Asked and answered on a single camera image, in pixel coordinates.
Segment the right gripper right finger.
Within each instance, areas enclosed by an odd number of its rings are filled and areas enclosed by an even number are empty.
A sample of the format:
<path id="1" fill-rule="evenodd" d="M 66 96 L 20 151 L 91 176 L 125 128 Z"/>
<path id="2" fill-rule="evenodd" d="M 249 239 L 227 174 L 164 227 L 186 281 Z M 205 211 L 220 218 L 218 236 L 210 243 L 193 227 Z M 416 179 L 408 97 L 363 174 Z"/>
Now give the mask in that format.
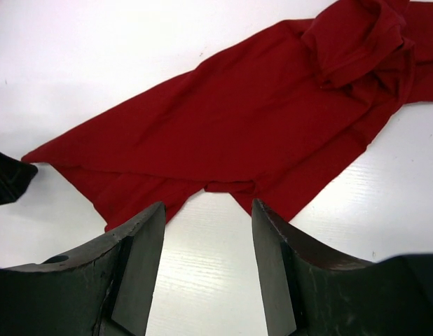
<path id="1" fill-rule="evenodd" d="M 356 258 L 259 199 L 252 234 L 269 335 L 433 335 L 433 253 Z"/>

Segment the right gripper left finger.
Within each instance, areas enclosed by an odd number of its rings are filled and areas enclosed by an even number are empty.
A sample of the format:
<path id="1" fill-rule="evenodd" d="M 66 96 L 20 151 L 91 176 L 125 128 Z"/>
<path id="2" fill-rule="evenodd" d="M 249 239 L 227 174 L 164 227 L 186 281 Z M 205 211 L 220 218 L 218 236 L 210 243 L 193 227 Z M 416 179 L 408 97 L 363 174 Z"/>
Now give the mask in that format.
<path id="1" fill-rule="evenodd" d="M 41 264 L 0 268 L 0 335 L 144 335 L 165 223 L 157 202 Z"/>

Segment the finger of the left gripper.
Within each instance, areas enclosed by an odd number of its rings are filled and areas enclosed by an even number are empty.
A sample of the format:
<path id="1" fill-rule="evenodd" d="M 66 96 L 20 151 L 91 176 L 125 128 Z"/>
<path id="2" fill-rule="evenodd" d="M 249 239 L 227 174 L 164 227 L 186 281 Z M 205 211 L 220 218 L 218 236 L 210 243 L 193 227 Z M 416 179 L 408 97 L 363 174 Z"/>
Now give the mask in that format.
<path id="1" fill-rule="evenodd" d="M 38 168 L 0 152 L 0 205 L 18 201 L 37 175 Z"/>

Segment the red t shirt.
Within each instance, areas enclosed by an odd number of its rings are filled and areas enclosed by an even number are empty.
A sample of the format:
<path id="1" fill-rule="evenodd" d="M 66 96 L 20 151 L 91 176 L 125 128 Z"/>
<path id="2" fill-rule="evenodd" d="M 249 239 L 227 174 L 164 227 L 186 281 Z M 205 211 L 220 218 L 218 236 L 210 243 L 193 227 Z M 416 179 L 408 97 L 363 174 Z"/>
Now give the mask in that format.
<path id="1" fill-rule="evenodd" d="M 433 2 L 337 1 L 284 20 L 23 157 L 47 163 L 112 230 L 200 190 L 285 220 L 404 105 L 433 102 Z"/>

